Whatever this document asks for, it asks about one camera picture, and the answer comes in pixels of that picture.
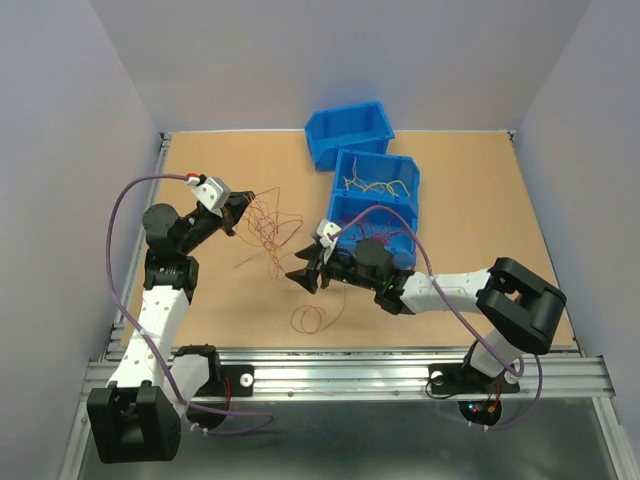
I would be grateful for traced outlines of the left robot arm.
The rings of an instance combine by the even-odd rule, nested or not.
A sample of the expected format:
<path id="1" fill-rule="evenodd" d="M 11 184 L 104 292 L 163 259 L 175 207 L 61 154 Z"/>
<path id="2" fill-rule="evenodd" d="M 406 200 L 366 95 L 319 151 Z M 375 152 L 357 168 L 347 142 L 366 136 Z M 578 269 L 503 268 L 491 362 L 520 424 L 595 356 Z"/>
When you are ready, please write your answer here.
<path id="1" fill-rule="evenodd" d="M 148 249 L 140 313 L 116 371 L 87 400 L 103 463 L 174 459 L 190 400 L 197 391 L 210 394 L 221 386 L 213 347 L 189 347 L 175 361 L 169 356 L 198 282 L 192 251 L 217 231 L 232 235 L 254 198 L 251 191 L 232 192 L 216 200 L 213 210 L 198 203 L 186 216 L 166 203 L 144 212 Z"/>

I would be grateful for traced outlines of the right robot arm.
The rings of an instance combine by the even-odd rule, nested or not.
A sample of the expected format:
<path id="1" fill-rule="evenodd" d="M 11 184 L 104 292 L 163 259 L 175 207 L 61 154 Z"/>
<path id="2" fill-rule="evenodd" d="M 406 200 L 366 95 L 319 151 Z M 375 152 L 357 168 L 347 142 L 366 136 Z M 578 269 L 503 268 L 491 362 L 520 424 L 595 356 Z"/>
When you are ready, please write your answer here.
<path id="1" fill-rule="evenodd" d="M 297 252 L 306 266 L 287 278 L 314 294 L 333 281 L 373 292 L 375 303 L 392 315 L 450 311 L 479 313 L 491 324 L 476 334 L 460 364 L 437 368 L 431 391 L 437 397 L 483 394 L 504 385 L 507 368 L 525 354 L 547 354 L 566 305 L 566 295 L 512 258 L 488 269 L 428 275 L 399 268 L 377 239 L 359 241 L 353 251 L 320 242 Z"/>

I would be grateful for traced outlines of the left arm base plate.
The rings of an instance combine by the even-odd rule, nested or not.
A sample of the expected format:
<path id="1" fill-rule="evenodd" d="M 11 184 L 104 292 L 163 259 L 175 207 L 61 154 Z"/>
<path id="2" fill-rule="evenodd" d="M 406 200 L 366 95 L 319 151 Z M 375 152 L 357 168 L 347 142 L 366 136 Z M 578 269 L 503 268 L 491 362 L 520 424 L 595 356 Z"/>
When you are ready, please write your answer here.
<path id="1" fill-rule="evenodd" d="M 190 430 L 204 436 L 235 437 L 256 433 L 270 426 L 274 421 L 274 415 L 270 412 L 241 412 L 232 409 L 234 397 L 249 398 L 253 395 L 254 383 L 255 368 L 252 365 L 223 365 L 221 372 L 196 392 L 196 397 L 215 397 L 219 401 L 202 404 L 201 408 L 190 405 L 186 411 Z M 255 423 L 231 430 L 224 428 L 224 424 L 232 419 Z"/>

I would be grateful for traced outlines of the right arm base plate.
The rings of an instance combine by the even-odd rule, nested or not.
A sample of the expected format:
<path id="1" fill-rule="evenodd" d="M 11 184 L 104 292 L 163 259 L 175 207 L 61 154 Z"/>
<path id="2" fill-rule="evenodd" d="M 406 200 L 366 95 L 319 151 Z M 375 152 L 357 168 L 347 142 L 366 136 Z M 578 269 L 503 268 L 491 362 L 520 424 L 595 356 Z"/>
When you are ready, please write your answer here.
<path id="1" fill-rule="evenodd" d="M 519 392 L 519 383 L 510 383 L 504 374 L 491 378 L 459 363 L 431 368 L 425 386 L 425 394 L 434 400 L 469 396 L 468 400 L 458 401 L 460 414 L 467 422 L 487 428 L 495 427 L 501 418 L 502 396 Z"/>

